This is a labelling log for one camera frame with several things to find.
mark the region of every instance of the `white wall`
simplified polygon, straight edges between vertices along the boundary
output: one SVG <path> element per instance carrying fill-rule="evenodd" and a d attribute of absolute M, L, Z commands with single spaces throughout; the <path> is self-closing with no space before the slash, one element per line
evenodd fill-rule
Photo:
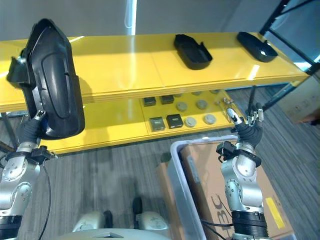
<path fill-rule="evenodd" d="M 137 34 L 258 32 L 280 0 L 138 0 Z"/>
<path fill-rule="evenodd" d="M 127 0 L 0 0 L 0 41 L 27 39 L 42 18 L 67 36 L 126 35 Z"/>
<path fill-rule="evenodd" d="M 137 0 L 136 34 L 257 32 L 279 2 Z M 0 41 L 28 38 L 41 18 L 67 36 L 127 35 L 126 6 L 127 0 L 0 0 Z"/>

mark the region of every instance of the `black cable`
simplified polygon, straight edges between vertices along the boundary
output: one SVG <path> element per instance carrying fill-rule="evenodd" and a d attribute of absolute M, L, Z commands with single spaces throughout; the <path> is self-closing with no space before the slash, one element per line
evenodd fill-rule
<path fill-rule="evenodd" d="M 228 211 L 228 209 L 226 208 L 226 206 L 224 205 L 224 203 L 220 200 L 221 204 L 223 205 L 224 209 L 226 210 L 226 212 L 230 215 L 230 217 L 232 218 L 231 213 Z"/>
<path fill-rule="evenodd" d="M 209 227 L 207 224 L 203 224 L 203 226 L 205 226 L 206 228 L 208 228 L 211 232 L 213 232 L 214 234 L 216 234 L 218 237 L 220 237 L 223 240 L 226 240 L 222 235 L 220 235 L 220 233 L 218 233 L 217 231 L 215 231 L 214 229 L 212 229 L 211 227 Z"/>
<path fill-rule="evenodd" d="M 47 183 L 48 183 L 48 191 L 49 191 L 49 197 L 48 197 L 49 200 L 48 200 L 48 201 L 49 201 L 49 203 L 48 203 L 48 212 L 47 212 L 47 214 L 46 214 L 46 219 L 45 219 L 45 222 L 44 222 L 44 226 L 43 226 L 43 229 L 42 229 L 42 231 L 41 231 L 41 234 L 40 234 L 38 240 L 41 240 L 41 238 L 42 238 L 42 236 L 43 236 L 43 234 L 44 234 L 44 232 L 45 232 L 45 230 L 46 230 L 47 223 L 48 223 L 48 219 L 49 219 L 49 214 L 50 214 L 50 208 L 51 208 L 51 184 L 50 184 L 50 178 L 49 178 L 47 169 L 46 169 L 46 167 L 45 167 L 45 161 L 43 162 L 42 167 L 43 167 L 43 170 L 44 170 L 44 172 L 45 172 L 45 174 L 46 174 Z"/>
<path fill-rule="evenodd" d="M 211 226 L 215 226 L 215 227 L 232 227 L 232 226 L 233 226 L 232 223 L 229 223 L 229 224 L 219 224 L 219 223 L 209 222 L 209 221 L 206 221 L 206 220 L 203 220 L 203 219 L 200 219 L 200 221 L 201 221 L 203 224 L 207 224 L 207 225 L 211 225 Z"/>
<path fill-rule="evenodd" d="M 2 169 L 4 169 L 5 166 L 2 165 L 1 160 L 2 160 L 3 158 L 5 158 L 6 156 L 7 156 L 7 154 L 4 154 L 4 155 L 0 156 L 0 168 L 2 168 Z"/>

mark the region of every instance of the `small black tray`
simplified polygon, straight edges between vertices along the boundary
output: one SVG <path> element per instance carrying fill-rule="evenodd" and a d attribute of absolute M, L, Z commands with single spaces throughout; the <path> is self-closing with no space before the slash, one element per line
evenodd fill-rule
<path fill-rule="evenodd" d="M 185 34 L 175 35 L 174 46 L 185 65 L 192 70 L 206 68 L 213 59 L 203 42 L 198 44 Z"/>
<path fill-rule="evenodd" d="M 257 37 L 244 31 L 239 32 L 236 39 L 255 59 L 261 62 L 268 63 L 278 56 L 267 40 L 260 41 Z"/>

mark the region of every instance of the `black plastic cover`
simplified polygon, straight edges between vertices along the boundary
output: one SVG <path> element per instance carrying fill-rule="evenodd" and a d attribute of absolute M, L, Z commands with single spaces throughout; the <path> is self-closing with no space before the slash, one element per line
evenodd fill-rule
<path fill-rule="evenodd" d="M 213 59 L 203 42 L 198 44 L 185 34 L 175 35 L 174 46 L 185 65 L 192 70 L 206 68 Z"/>
<path fill-rule="evenodd" d="M 64 139 L 85 128 L 71 44 L 53 21 L 33 26 L 20 57 L 12 58 L 7 80 L 23 90 L 30 118 L 38 110 L 46 112 L 40 138 Z"/>
<path fill-rule="evenodd" d="M 260 41 L 257 37 L 241 31 L 236 36 L 244 48 L 257 60 L 268 63 L 272 61 L 278 53 L 268 44 L 267 40 Z"/>

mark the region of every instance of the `gray plastic bin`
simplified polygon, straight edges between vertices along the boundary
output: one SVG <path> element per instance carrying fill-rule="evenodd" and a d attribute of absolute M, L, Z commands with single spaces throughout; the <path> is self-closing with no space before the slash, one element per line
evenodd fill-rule
<path fill-rule="evenodd" d="M 170 147 L 171 161 L 169 162 L 167 173 L 172 184 L 175 204 L 187 240 L 206 240 L 207 238 L 200 222 L 178 153 L 186 145 L 223 142 L 236 140 L 237 138 L 235 135 L 204 137 L 196 140 L 176 141 Z"/>

